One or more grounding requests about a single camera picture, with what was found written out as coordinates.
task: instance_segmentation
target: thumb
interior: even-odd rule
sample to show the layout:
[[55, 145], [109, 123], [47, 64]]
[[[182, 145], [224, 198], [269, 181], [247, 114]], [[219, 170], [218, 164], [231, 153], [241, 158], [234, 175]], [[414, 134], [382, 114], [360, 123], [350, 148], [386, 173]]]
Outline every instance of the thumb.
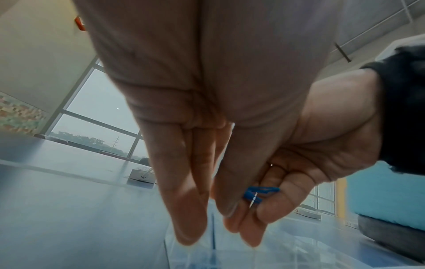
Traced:
[[288, 124], [287, 117], [260, 127], [235, 126], [212, 186], [217, 209], [223, 216], [230, 217], [246, 189], [262, 177], [261, 168], [287, 139], [291, 126], [295, 123]]

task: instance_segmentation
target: ceiling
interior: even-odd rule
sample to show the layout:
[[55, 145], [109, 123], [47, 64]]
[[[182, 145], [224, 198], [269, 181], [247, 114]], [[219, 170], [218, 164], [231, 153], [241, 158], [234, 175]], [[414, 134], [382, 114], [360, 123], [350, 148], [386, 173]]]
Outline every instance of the ceiling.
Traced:
[[[346, 0], [336, 42], [350, 54], [409, 23], [402, 0]], [[425, 14], [425, 0], [405, 0], [413, 19]], [[334, 51], [329, 63], [342, 58]]]

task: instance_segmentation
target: glass window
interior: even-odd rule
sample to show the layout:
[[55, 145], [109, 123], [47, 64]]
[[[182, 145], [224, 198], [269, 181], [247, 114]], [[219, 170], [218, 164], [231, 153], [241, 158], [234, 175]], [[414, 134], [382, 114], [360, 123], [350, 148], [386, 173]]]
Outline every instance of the glass window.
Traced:
[[135, 134], [139, 132], [124, 95], [105, 73], [97, 69], [66, 110]]
[[140, 139], [137, 142], [136, 148], [134, 149], [133, 156], [131, 156], [131, 158], [135, 160], [141, 160], [142, 158], [149, 158], [147, 154], [145, 141]]
[[335, 201], [335, 184], [333, 182], [320, 184], [319, 197]]
[[123, 157], [134, 143], [134, 137], [68, 115], [62, 115], [49, 135]]
[[307, 198], [304, 200], [304, 202], [302, 202], [302, 204], [310, 206], [310, 207], [314, 207], [314, 196], [307, 196]]
[[318, 209], [330, 212], [332, 214], [335, 214], [335, 204], [333, 202], [328, 201], [328, 200], [324, 200], [324, 199], [319, 198]]

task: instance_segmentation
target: hand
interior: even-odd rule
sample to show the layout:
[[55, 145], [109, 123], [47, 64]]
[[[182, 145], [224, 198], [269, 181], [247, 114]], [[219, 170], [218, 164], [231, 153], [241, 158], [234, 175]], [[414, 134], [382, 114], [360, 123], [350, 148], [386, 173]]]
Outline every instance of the hand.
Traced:
[[375, 164], [382, 145], [381, 99], [380, 79], [372, 70], [314, 83], [291, 138], [268, 160], [258, 181], [281, 191], [251, 209], [241, 201], [224, 221], [227, 229], [257, 246], [267, 224], [292, 212], [314, 186]]
[[183, 244], [216, 204], [230, 216], [295, 127], [342, 1], [74, 0], [140, 125]]

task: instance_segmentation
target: utility pole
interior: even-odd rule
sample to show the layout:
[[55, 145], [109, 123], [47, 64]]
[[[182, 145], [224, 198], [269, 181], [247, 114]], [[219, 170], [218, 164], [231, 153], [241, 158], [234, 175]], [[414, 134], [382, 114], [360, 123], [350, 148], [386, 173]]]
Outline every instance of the utility pole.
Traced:
[[120, 137], [117, 137], [116, 138], [115, 143], [114, 143], [114, 145], [112, 146], [112, 148], [111, 148], [111, 150], [109, 152], [111, 152], [114, 149], [114, 147], [115, 147], [115, 145], [116, 145], [116, 143], [118, 142], [119, 139], [120, 139]]

